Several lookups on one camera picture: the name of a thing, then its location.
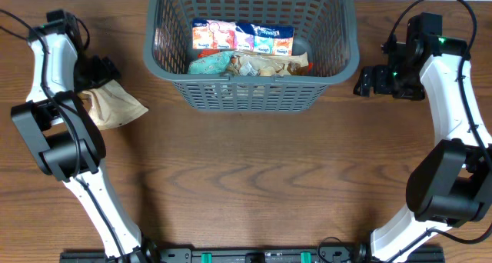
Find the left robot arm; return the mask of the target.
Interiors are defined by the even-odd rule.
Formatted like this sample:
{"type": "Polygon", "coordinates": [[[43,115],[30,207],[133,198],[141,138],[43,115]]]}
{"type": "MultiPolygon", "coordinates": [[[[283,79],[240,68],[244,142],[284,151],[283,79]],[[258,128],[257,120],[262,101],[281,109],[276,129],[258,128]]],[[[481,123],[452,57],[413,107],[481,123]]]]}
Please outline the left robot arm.
{"type": "Polygon", "coordinates": [[[62,182],[80,201],[103,242],[106,262],[158,262],[155,245],[123,209],[105,170],[101,132],[77,94],[119,78],[108,58],[84,54],[83,23],[64,11],[30,28],[35,55],[32,90],[11,110],[12,121],[46,175],[62,182]]]}

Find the orange gold biscuit packet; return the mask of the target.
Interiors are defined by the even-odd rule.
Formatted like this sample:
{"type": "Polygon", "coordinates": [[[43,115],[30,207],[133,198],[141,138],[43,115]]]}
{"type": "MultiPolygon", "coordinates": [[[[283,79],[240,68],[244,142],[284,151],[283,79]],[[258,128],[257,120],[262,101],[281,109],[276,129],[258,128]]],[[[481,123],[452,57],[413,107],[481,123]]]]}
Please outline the orange gold biscuit packet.
{"type": "MultiPolygon", "coordinates": [[[[225,51],[219,51],[219,50],[204,50],[204,51],[202,51],[202,52],[200,52],[200,53],[198,54],[198,58],[197,58],[197,59],[199,59],[199,58],[203,58],[203,57],[205,57],[205,56],[213,55],[213,54],[215,54],[215,53],[219,53],[219,52],[225,52],[225,51]]],[[[225,70],[224,72],[220,73],[220,74],[221,74],[221,75],[225,75],[225,74],[230,74],[230,75],[233,75],[233,74],[231,74],[231,73],[226,72],[226,70],[225,70]]]]}

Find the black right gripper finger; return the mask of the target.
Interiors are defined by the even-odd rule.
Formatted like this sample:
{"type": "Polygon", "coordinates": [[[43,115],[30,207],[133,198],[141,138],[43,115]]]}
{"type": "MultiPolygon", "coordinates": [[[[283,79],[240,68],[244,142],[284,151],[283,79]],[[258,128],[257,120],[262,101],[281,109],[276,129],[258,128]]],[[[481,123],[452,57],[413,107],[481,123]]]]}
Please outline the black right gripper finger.
{"type": "Polygon", "coordinates": [[[372,75],[374,94],[390,95],[393,91],[393,80],[388,66],[374,66],[372,75]]]}
{"type": "Polygon", "coordinates": [[[369,97],[373,87],[374,68],[371,66],[363,67],[353,89],[353,94],[361,97],[369,97]]]}

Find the grey plastic lattice basket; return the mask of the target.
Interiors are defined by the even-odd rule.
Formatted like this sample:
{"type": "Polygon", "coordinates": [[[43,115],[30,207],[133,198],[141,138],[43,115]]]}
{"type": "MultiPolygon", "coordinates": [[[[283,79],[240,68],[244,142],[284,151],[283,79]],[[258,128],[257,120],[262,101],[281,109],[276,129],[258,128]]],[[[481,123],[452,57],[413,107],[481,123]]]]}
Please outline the grey plastic lattice basket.
{"type": "Polygon", "coordinates": [[[149,0],[144,61],[202,111],[301,112],[332,86],[348,80],[359,63],[353,0],[149,0]],[[193,75],[196,18],[294,29],[293,53],[305,55],[306,75],[193,75]]]}

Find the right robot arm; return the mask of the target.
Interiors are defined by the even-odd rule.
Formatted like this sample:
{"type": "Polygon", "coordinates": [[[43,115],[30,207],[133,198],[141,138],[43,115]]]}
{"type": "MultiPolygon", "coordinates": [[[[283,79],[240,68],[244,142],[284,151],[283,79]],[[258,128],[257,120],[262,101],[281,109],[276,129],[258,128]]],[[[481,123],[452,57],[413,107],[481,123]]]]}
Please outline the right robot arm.
{"type": "Polygon", "coordinates": [[[481,220],[491,207],[491,135],[483,123],[470,77],[469,46],[464,40],[412,34],[405,42],[383,45],[387,65],[365,68],[359,95],[376,92],[408,99],[427,98],[435,146],[413,170],[406,203],[366,244],[351,251],[353,262],[406,262],[436,235],[466,245],[475,239],[450,234],[481,220]]]}

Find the teal flushable wipes packet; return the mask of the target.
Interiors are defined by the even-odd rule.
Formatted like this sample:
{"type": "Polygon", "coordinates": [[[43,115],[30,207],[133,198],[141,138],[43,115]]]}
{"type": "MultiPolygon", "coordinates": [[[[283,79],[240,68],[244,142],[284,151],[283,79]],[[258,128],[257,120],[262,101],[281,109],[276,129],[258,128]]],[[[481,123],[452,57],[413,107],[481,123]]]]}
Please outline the teal flushable wipes packet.
{"type": "Polygon", "coordinates": [[[225,51],[205,56],[191,62],[188,74],[191,75],[213,75],[220,74],[230,65],[233,51],[225,51]]]}

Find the white brown snack bag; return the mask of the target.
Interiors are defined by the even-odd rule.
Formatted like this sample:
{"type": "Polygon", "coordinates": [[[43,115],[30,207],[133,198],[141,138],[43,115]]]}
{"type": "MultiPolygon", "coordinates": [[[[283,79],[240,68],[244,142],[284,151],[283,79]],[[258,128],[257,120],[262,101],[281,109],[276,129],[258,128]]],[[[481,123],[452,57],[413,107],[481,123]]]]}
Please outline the white brown snack bag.
{"type": "Polygon", "coordinates": [[[235,52],[231,56],[226,72],[239,76],[285,76],[307,75],[313,64],[308,61],[308,54],[281,56],[235,52]]]}

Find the beige paper pouch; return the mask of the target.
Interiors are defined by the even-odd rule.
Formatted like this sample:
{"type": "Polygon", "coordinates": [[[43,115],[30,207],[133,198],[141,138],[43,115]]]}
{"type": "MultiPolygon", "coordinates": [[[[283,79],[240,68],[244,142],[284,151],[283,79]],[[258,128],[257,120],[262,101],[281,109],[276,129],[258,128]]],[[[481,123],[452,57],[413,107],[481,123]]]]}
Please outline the beige paper pouch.
{"type": "Polygon", "coordinates": [[[115,80],[99,88],[84,90],[78,97],[90,104],[88,114],[99,130],[121,127],[148,112],[115,80]]]}

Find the Kleenex tissue multipack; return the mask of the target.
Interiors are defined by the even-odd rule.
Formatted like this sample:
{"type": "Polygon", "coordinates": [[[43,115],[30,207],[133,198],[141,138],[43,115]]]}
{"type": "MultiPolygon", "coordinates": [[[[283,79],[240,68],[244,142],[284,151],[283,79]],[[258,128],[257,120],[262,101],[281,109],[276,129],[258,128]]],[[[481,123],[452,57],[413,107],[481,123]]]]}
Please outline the Kleenex tissue multipack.
{"type": "Polygon", "coordinates": [[[237,50],[290,56],[295,29],[291,26],[259,25],[195,18],[193,49],[237,50]]]}

